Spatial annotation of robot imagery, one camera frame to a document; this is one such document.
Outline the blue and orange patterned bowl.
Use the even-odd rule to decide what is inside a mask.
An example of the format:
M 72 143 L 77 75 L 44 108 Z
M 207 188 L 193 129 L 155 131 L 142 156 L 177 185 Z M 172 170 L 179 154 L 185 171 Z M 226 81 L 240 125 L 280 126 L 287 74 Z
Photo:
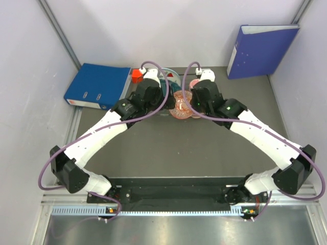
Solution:
M 192 110 L 185 103 L 182 91 L 174 93 L 175 107 L 169 110 L 170 114 L 176 119 L 187 119 L 193 114 Z

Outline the pink plastic cup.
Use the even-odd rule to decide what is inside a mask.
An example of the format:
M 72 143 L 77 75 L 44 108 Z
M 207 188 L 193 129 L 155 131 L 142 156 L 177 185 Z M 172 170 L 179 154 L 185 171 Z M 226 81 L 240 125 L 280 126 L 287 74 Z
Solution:
M 201 115 L 204 115 L 205 114 L 202 110 L 196 110 L 196 109 L 194 109 L 194 111 L 196 111 L 196 113 L 193 113 L 191 115 L 191 118 L 193 118 L 193 119 L 199 119 L 199 118 L 201 118 L 201 116 L 199 116 L 199 114 L 201 114 Z

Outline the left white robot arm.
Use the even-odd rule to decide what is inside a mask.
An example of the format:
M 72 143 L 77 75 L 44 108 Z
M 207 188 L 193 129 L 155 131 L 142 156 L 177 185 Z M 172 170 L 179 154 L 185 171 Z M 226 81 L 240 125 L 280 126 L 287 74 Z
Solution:
M 128 130 L 137 118 L 157 109 L 164 100 L 158 79 L 143 79 L 130 97 L 121 99 L 78 142 L 67 145 L 64 151 L 57 146 L 50 155 L 51 170 L 69 193 L 97 193 L 104 202 L 114 200 L 116 190 L 104 175 L 85 169 L 87 162 L 109 141 Z

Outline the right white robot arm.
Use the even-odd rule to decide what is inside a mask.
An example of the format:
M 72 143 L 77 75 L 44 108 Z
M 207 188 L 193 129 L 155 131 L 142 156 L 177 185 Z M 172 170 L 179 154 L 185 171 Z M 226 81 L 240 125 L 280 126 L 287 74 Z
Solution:
M 224 99 L 218 86 L 211 80 L 200 80 L 192 88 L 191 105 L 198 112 L 219 118 L 218 125 L 244 137 L 265 153 L 276 167 L 259 173 L 248 174 L 237 187 L 227 194 L 236 194 L 245 202 L 252 201 L 257 194 L 281 190 L 295 195 L 313 171 L 309 161 L 315 160 L 316 149 L 307 144 L 301 146 L 288 141 L 281 135 L 275 137 L 265 130 L 273 130 L 262 123 L 236 99 Z

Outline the pink patterned mug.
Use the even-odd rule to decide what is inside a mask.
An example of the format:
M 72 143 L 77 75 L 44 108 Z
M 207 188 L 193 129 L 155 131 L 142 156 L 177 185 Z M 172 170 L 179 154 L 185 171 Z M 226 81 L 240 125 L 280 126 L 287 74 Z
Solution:
M 189 89 L 193 89 L 194 86 L 199 82 L 199 79 L 193 79 L 192 81 L 190 81 L 189 83 Z

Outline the small red cube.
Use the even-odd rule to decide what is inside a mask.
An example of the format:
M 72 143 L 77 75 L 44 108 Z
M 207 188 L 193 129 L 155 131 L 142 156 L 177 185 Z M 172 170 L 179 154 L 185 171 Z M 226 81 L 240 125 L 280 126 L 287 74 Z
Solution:
M 134 69 L 131 74 L 131 81 L 133 84 L 138 84 L 143 80 L 143 74 L 139 69 Z

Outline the teal scalloped plate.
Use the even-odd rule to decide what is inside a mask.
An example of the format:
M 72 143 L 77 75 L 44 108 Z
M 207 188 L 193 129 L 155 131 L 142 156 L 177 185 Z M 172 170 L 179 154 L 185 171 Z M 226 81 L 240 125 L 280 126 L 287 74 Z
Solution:
M 166 81 L 165 81 L 165 79 L 160 79 L 159 81 L 160 81 L 160 85 L 161 85 L 160 96 L 161 96 L 161 98 L 164 98 L 166 96 L 166 92 L 167 92 Z M 169 82 L 168 98 L 170 98 L 174 95 L 175 92 L 180 91 L 181 87 L 177 83 L 172 82 L 170 80 L 168 80 L 168 82 Z

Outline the white plate with red fruit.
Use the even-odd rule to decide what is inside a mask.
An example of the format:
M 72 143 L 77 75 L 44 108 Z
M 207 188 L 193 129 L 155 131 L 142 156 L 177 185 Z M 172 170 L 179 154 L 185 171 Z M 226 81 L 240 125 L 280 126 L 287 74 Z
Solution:
M 176 71 L 169 68 L 162 68 L 162 70 L 165 73 L 168 80 L 177 83 L 181 87 L 181 78 Z M 164 74 L 162 72 L 159 75 L 159 79 L 165 79 Z

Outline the blue binder lying flat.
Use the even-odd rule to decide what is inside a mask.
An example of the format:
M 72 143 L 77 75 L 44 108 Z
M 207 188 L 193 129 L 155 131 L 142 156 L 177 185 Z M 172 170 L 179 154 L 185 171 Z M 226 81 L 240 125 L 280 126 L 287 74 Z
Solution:
M 108 110 L 125 98 L 130 71 L 130 67 L 84 63 L 63 98 L 73 106 Z

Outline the purple binder standing upright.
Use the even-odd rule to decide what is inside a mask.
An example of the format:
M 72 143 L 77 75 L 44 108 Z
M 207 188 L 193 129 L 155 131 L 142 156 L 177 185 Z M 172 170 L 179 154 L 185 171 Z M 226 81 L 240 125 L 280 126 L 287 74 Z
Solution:
M 273 74 L 300 26 L 241 25 L 227 67 L 229 79 Z

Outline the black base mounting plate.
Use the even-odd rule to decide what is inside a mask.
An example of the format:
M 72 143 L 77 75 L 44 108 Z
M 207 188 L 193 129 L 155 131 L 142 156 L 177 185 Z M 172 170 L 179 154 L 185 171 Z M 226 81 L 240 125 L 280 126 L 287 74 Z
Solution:
M 218 203 L 237 204 L 251 202 L 253 197 L 242 196 L 224 186 L 175 185 L 175 186 L 122 186 L 112 187 L 106 197 L 114 198 L 122 204 L 132 204 L 143 200 L 212 200 Z

